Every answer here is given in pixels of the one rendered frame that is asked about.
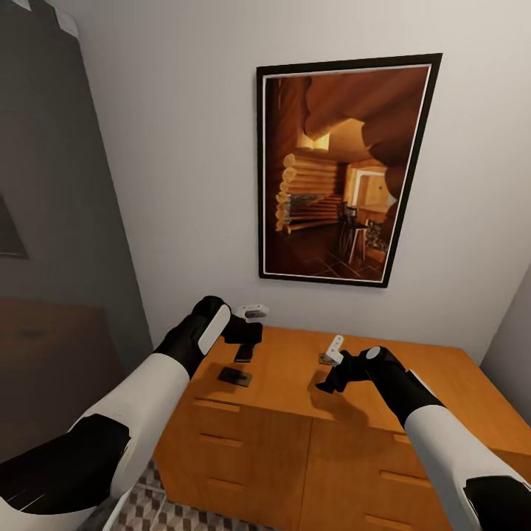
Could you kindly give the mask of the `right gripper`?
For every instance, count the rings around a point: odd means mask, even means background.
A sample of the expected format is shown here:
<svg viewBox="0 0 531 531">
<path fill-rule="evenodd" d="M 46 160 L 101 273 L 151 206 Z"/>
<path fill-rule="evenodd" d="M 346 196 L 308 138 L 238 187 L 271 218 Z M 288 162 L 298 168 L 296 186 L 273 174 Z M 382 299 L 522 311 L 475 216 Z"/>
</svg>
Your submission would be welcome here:
<svg viewBox="0 0 531 531">
<path fill-rule="evenodd" d="M 343 392 L 350 381 L 358 381 L 355 379 L 353 372 L 351 372 L 351 360 L 354 356 L 351 356 L 346 350 L 340 352 L 344 359 L 340 365 L 332 367 L 326 381 L 324 383 L 318 383 L 316 387 L 320 390 L 333 394 L 333 391 Z"/>
</svg>

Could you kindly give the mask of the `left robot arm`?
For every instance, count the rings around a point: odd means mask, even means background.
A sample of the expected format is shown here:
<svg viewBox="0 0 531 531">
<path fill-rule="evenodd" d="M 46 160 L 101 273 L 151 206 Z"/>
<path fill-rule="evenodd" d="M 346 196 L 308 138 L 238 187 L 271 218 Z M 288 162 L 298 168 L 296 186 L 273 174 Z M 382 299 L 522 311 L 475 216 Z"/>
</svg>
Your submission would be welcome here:
<svg viewBox="0 0 531 531">
<path fill-rule="evenodd" d="M 124 496 L 154 454 L 202 360 L 227 344 L 261 343 L 265 305 L 234 315 L 207 297 L 119 386 L 67 431 L 0 464 L 0 531 L 77 531 L 108 497 Z"/>
</svg>

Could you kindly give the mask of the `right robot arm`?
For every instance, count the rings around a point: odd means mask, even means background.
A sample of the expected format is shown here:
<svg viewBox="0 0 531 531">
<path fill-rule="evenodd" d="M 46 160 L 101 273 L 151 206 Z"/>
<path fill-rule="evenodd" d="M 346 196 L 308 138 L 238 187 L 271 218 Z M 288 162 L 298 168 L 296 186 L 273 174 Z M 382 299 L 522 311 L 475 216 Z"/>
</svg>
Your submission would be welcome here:
<svg viewBox="0 0 531 531">
<path fill-rule="evenodd" d="M 453 531 L 531 531 L 531 485 L 483 445 L 414 371 L 386 348 L 351 356 L 336 335 L 325 353 L 332 369 L 320 390 L 343 392 L 373 381 L 398 416 Z"/>
</svg>

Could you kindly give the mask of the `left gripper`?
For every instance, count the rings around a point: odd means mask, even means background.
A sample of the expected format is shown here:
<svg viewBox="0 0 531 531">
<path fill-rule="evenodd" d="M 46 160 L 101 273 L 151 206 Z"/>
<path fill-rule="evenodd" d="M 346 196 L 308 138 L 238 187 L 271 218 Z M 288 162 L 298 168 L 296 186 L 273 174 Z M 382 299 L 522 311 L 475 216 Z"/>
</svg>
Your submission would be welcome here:
<svg viewBox="0 0 531 531">
<path fill-rule="evenodd" d="M 224 342 L 227 344 L 251 344 L 261 343 L 263 324 L 261 322 L 245 322 L 242 318 L 240 320 L 240 328 L 235 336 L 225 338 Z"/>
</svg>

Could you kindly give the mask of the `mousetrap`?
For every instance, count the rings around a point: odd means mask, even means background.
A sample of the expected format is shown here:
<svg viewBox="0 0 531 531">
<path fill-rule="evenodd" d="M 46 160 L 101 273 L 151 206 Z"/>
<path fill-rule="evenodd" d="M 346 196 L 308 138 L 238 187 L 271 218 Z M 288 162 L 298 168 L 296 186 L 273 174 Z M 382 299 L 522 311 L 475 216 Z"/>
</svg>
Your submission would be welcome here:
<svg viewBox="0 0 531 531">
<path fill-rule="evenodd" d="M 232 368 L 223 368 L 218 378 L 222 381 L 228 381 L 238 386 L 248 387 L 252 374 L 247 372 L 238 371 Z"/>
<path fill-rule="evenodd" d="M 327 361 L 325 359 L 325 353 L 320 353 L 319 357 L 320 357 L 320 361 L 319 361 L 320 364 L 332 365 L 333 361 Z"/>
<path fill-rule="evenodd" d="M 255 348 L 261 343 L 240 344 L 239 350 L 235 357 L 236 363 L 250 363 L 254 356 Z"/>
</svg>

